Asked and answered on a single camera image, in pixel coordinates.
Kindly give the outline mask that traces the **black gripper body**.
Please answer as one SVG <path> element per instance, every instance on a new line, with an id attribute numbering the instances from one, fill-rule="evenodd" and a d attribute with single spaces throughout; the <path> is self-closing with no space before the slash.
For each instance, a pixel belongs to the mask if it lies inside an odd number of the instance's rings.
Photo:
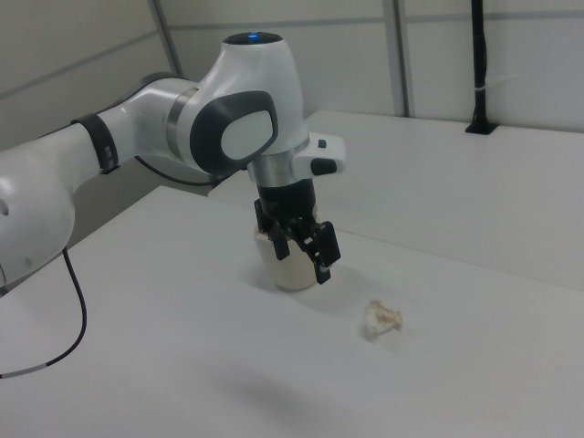
<path id="1" fill-rule="evenodd" d="M 258 186 L 255 214 L 260 231 L 268 231 L 275 222 L 301 219 L 315 223 L 316 194 L 312 179 L 303 179 L 280 187 Z"/>

